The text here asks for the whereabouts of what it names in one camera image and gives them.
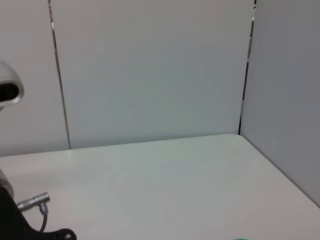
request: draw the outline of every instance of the white device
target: white device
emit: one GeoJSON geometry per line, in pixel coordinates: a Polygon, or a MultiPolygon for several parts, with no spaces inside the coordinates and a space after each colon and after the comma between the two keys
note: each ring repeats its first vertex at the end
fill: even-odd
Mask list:
{"type": "Polygon", "coordinates": [[[16,71],[0,60],[0,110],[18,103],[24,93],[24,86],[16,71]]]}

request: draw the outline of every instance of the metal cable connector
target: metal cable connector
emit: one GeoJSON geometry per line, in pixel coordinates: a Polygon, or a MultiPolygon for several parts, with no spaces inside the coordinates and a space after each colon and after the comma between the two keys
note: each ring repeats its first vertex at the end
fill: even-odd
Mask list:
{"type": "Polygon", "coordinates": [[[32,209],[33,207],[39,206],[42,215],[48,214],[47,202],[50,201],[49,193],[44,192],[32,198],[28,198],[17,203],[17,207],[21,212],[32,209]]]}

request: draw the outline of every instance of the white partition panel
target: white partition panel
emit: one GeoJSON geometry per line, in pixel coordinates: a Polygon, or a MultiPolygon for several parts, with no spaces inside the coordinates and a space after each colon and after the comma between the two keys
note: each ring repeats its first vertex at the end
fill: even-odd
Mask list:
{"type": "Polygon", "coordinates": [[[0,156],[68,149],[46,0],[0,2],[0,60],[24,85],[21,102],[0,111],[0,156]]]}
{"type": "Polygon", "coordinates": [[[241,135],[320,205],[320,1],[259,0],[241,135]]]}
{"type": "Polygon", "coordinates": [[[253,0],[54,0],[73,148],[238,131],[253,0]]]}

